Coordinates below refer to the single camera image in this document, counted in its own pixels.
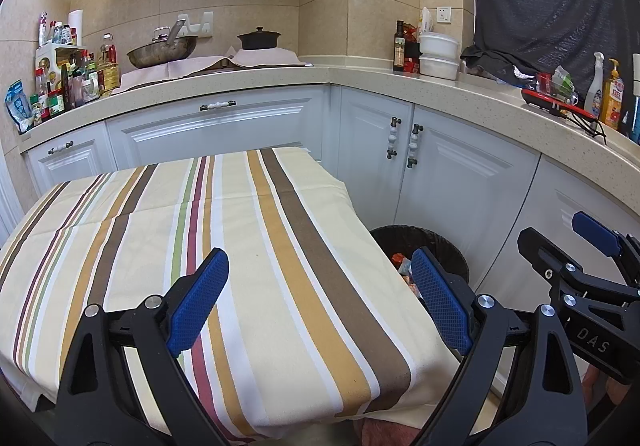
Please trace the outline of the person's right hand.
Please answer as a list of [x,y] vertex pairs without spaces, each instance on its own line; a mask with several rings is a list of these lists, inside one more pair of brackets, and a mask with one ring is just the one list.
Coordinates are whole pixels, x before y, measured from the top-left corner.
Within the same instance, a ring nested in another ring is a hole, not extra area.
[[606,374],[602,374],[597,367],[589,365],[582,376],[582,394],[584,394],[587,406],[592,403],[597,388],[604,390],[614,405],[620,405],[629,391],[629,385],[623,385]]

